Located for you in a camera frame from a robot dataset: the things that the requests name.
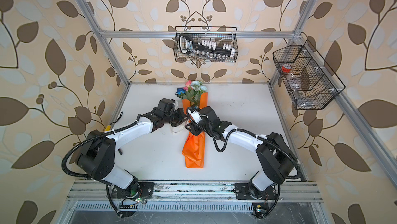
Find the orange wrapping paper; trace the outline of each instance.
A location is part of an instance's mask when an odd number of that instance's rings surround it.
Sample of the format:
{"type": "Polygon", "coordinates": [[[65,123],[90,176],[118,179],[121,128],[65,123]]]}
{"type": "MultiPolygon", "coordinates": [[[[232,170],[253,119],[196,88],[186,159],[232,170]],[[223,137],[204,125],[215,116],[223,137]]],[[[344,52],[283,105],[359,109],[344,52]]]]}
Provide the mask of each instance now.
{"type": "MultiPolygon", "coordinates": [[[[202,93],[200,96],[199,108],[207,107],[208,93],[202,93]]],[[[189,100],[182,100],[183,109],[191,106],[189,100]]],[[[187,168],[203,168],[204,167],[204,149],[205,149],[205,133],[202,132],[198,136],[189,133],[183,147],[182,154],[185,156],[187,168]]]]}

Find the black wire basket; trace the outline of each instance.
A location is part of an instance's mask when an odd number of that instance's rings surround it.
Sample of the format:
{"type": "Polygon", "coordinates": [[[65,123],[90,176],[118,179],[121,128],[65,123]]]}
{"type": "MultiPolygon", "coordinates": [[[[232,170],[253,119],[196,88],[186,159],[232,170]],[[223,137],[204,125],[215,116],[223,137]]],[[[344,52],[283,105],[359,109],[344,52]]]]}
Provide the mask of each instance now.
{"type": "Polygon", "coordinates": [[[304,45],[289,45],[273,52],[275,67],[296,110],[322,110],[346,87],[323,56],[320,55],[324,65],[315,61],[310,54],[313,50],[306,41],[304,45]],[[331,82],[325,70],[335,76],[340,85],[331,82]]]}
{"type": "Polygon", "coordinates": [[[174,55],[176,62],[205,61],[235,63],[237,48],[234,27],[176,26],[174,55]]]}

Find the white table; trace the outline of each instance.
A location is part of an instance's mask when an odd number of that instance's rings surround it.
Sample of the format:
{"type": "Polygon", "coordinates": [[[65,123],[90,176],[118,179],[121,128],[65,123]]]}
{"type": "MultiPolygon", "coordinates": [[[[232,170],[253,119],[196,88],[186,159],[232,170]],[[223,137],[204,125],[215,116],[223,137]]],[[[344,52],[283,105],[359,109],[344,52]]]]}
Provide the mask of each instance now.
{"type": "MultiPolygon", "coordinates": [[[[174,93],[182,84],[132,84],[122,107],[123,116],[114,128],[135,121],[141,113],[150,112],[162,98],[174,99],[182,106],[174,93]]],[[[209,84],[208,105],[221,120],[257,134],[271,132],[285,134],[266,84],[209,84]]],[[[171,132],[171,125],[141,136],[116,152],[115,162],[140,180],[249,180],[261,169],[258,157],[238,145],[228,143],[222,153],[206,136],[204,168],[186,168],[182,149],[188,136],[183,129],[171,132]]]]}

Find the robotic arm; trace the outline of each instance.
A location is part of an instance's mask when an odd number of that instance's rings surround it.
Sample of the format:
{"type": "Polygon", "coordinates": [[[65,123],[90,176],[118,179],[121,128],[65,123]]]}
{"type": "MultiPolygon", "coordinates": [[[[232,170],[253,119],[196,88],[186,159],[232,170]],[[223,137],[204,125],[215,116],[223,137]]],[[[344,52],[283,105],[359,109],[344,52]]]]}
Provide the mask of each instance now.
{"type": "Polygon", "coordinates": [[[189,118],[191,122],[185,128],[195,136],[206,132],[212,137],[219,152],[223,152],[227,142],[231,142],[257,154],[262,170],[249,182],[252,197],[261,198],[265,189],[274,183],[280,185],[285,179],[300,178],[297,159],[281,135],[257,135],[240,129],[231,122],[221,121],[211,107],[199,109],[192,106],[187,108],[186,115],[182,108],[175,109],[174,103],[174,100],[164,98],[151,112],[139,114],[135,122],[127,126],[104,133],[92,131],[84,142],[73,147],[65,155],[62,160],[63,171],[71,176],[93,178],[130,191],[131,188],[137,188],[137,179],[114,163],[116,150],[141,135],[156,131],[166,123],[176,127],[189,118]],[[218,148],[217,140],[224,142],[222,149],[218,148]],[[87,174],[71,172],[67,168],[67,160],[74,152],[77,153],[76,164],[87,174]],[[294,167],[297,175],[288,176],[294,167]]]}

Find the white ventilation strip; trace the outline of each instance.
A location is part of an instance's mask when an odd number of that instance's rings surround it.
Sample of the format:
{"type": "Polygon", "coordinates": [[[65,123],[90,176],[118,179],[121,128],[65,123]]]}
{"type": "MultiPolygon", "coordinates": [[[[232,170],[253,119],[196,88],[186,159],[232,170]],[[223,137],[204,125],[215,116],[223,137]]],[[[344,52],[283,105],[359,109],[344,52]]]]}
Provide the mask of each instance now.
{"type": "MultiPolygon", "coordinates": [[[[77,211],[113,211],[109,202],[106,201],[78,201],[77,211]]],[[[148,202],[147,204],[133,205],[125,211],[143,212],[252,212],[250,202],[148,202]]]]}

